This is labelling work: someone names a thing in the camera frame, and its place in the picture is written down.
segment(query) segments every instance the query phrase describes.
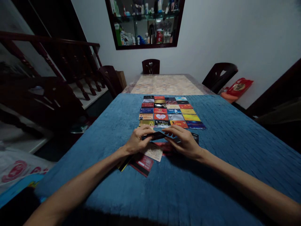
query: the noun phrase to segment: chair backrest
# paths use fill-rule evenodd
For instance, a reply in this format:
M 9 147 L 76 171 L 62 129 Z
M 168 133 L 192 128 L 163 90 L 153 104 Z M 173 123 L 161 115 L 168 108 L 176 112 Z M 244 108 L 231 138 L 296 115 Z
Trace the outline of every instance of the chair backrest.
M 207 88 L 214 93 L 218 93 L 221 88 L 238 72 L 237 66 L 232 63 L 216 63 L 204 81 L 202 82 Z
M 110 91 L 112 97 L 115 99 L 118 94 L 123 91 L 119 78 L 113 66 L 102 66 L 99 68 L 99 72 L 104 78 L 104 82 Z
M 58 77 L 10 81 L 0 86 L 0 103 L 54 132 L 68 129 L 86 116 L 80 100 Z
M 160 74 L 160 61 L 148 59 L 142 61 L 143 74 Z

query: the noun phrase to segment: wooden stair railing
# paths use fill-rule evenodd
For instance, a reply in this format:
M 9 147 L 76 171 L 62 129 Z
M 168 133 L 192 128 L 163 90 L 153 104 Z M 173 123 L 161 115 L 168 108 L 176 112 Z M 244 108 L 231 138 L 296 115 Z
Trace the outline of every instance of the wooden stair railing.
M 45 59 L 54 74 L 64 80 L 60 72 L 54 66 L 53 62 L 49 59 L 47 52 L 43 48 L 43 43 L 52 44 L 58 52 L 58 55 L 61 57 L 61 60 L 66 67 L 66 71 L 69 72 L 68 77 L 74 79 L 77 87 L 81 90 L 86 100 L 90 100 L 90 98 L 87 92 L 84 90 L 83 85 L 80 82 L 80 78 L 84 78 L 93 96 L 97 94 L 91 85 L 90 79 L 94 81 L 98 92 L 101 91 L 98 81 L 100 82 L 101 86 L 105 88 L 104 79 L 97 69 L 96 62 L 94 61 L 94 57 L 90 49 L 91 46 L 96 55 L 99 65 L 102 66 L 97 52 L 97 47 L 100 47 L 98 43 L 0 31 L 0 42 L 12 55 L 16 56 L 29 69 L 32 77 L 40 77 L 41 75 L 26 60 L 22 51 L 15 45 L 13 41 L 30 42 L 35 50 Z

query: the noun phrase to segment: red bag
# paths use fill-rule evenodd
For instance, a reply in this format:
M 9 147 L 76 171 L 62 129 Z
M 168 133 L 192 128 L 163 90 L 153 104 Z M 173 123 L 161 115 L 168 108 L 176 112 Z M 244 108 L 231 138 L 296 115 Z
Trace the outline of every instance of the red bag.
M 228 90 L 227 94 L 241 97 L 254 81 L 245 78 L 238 79 Z

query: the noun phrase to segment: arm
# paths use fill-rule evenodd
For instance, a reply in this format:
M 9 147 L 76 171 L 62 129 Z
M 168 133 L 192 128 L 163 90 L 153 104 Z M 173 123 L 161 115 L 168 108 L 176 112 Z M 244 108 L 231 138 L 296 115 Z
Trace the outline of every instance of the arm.
M 220 173 L 275 222 L 280 225 L 301 224 L 299 203 L 199 147 L 188 130 L 172 125 L 162 131 L 180 138 L 181 145 L 170 137 L 166 138 L 178 152 Z
M 131 138 L 123 147 L 64 184 L 35 210 L 24 225 L 61 224 L 122 158 L 144 149 L 153 137 L 150 136 L 143 141 L 141 137 L 153 132 L 147 125 L 135 129 Z

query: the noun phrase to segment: blue tablecloth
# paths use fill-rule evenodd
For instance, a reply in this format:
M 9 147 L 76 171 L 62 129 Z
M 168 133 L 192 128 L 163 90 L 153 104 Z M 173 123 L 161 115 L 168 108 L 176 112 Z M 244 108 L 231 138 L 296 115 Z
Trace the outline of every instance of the blue tablecloth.
M 301 202 L 300 154 L 221 97 L 186 97 L 208 128 L 190 130 L 199 135 L 201 147 Z M 142 100 L 140 94 L 119 94 L 45 175 L 37 186 L 37 194 L 50 196 L 124 145 L 139 124 Z M 211 169 L 182 156 L 162 157 L 160 163 L 155 161 L 147 178 L 130 166 L 123 172 L 114 170 L 93 191 L 85 206 L 169 225 L 266 223 L 265 215 L 230 183 Z

